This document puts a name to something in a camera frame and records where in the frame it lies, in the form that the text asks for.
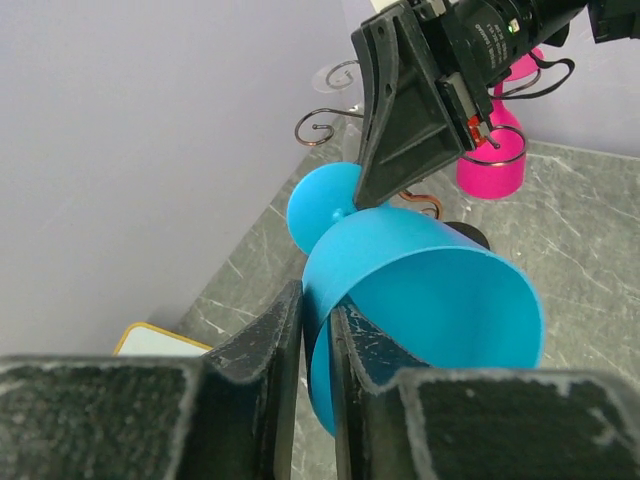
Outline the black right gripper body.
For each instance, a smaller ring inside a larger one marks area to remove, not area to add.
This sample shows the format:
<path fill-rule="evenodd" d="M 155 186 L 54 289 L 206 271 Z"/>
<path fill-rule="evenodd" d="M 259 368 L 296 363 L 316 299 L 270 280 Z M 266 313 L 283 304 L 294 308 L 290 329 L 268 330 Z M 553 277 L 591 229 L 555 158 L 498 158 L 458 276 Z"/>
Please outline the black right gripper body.
<path fill-rule="evenodd" d="M 528 50 L 530 8 L 523 1 L 412 1 L 434 67 L 425 75 L 437 98 L 427 101 L 431 150 L 495 144 L 489 89 Z"/>

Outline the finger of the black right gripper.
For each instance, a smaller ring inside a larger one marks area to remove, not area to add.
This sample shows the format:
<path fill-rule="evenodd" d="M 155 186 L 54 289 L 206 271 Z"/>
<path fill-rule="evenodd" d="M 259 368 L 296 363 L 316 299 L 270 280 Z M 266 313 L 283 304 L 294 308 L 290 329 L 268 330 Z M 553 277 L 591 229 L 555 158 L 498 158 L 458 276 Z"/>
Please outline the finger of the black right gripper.
<path fill-rule="evenodd" d="M 425 77 L 435 66 L 411 10 L 385 10 L 353 32 L 363 80 L 364 120 L 357 163 L 361 173 L 354 195 L 358 208 L 378 206 L 430 175 L 429 166 L 409 166 L 417 160 L 407 151 L 427 129 L 427 101 L 435 86 Z M 444 153 L 436 170 L 458 158 L 463 150 Z"/>

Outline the clear wine glass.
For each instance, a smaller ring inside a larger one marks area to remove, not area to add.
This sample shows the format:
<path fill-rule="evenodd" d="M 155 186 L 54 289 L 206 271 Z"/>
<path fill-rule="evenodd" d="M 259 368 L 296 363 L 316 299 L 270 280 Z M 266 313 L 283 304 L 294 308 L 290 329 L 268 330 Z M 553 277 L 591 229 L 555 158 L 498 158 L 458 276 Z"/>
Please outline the clear wine glass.
<path fill-rule="evenodd" d="M 360 145 L 364 115 L 364 94 L 359 62 L 345 60 L 318 70 L 312 87 L 324 94 L 335 95 L 341 101 L 339 110 L 346 111 L 341 147 L 344 157 L 355 157 Z"/>

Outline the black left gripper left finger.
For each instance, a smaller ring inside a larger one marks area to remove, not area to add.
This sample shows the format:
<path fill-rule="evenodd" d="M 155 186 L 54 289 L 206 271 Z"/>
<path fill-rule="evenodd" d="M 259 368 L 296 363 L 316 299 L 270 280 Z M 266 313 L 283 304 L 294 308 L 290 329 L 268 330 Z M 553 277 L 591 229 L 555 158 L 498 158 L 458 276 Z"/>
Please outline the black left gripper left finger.
<path fill-rule="evenodd" d="M 302 300 L 198 357 L 3 358 L 2 477 L 289 478 Z"/>

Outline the blue plastic wine glass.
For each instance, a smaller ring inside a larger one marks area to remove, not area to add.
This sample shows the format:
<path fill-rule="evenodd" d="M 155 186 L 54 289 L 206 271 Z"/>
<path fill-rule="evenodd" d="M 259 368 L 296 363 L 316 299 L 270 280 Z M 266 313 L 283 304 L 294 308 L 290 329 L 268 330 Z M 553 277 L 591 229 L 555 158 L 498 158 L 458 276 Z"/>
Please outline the blue plastic wine glass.
<path fill-rule="evenodd" d="M 545 320 L 528 277 L 507 260 L 422 213 L 359 210 L 360 167 L 321 166 L 294 188 L 289 233 L 302 275 L 308 386 L 314 412 L 335 428 L 329 318 L 344 299 L 418 359 L 440 368 L 534 368 Z"/>

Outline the magenta plastic wine glass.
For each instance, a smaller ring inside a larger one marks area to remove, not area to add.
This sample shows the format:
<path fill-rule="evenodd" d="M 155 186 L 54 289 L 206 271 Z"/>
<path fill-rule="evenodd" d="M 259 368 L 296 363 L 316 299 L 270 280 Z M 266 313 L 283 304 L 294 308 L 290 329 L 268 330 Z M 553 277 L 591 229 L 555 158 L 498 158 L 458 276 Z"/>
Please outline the magenta plastic wine glass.
<path fill-rule="evenodd" d="M 494 129 L 490 139 L 476 150 L 468 152 L 457 163 L 456 179 L 468 195 L 480 199 L 500 199 L 515 193 L 523 184 L 526 167 L 527 141 L 521 124 L 505 106 L 501 96 L 507 82 L 530 77 L 523 89 L 533 86 L 541 77 L 541 70 L 529 56 L 518 60 L 511 73 L 495 88 L 490 115 Z"/>

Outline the small framed whiteboard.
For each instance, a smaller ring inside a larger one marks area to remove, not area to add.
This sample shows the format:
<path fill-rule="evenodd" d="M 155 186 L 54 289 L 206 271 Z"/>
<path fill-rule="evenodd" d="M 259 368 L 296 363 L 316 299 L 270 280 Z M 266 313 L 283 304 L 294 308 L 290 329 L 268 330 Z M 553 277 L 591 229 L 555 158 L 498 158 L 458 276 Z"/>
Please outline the small framed whiteboard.
<path fill-rule="evenodd" d="M 123 333 L 113 355 L 144 357 L 199 357 L 211 346 L 155 325 L 136 322 Z"/>

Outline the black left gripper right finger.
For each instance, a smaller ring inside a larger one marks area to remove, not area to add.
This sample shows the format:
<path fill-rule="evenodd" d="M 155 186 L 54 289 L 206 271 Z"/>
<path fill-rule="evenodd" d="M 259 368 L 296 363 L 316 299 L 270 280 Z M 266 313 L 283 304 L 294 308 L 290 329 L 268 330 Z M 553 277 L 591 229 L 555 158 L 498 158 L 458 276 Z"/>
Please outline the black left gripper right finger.
<path fill-rule="evenodd" d="M 341 479 L 635 479 L 639 395 L 590 370 L 437 369 L 330 317 Z"/>

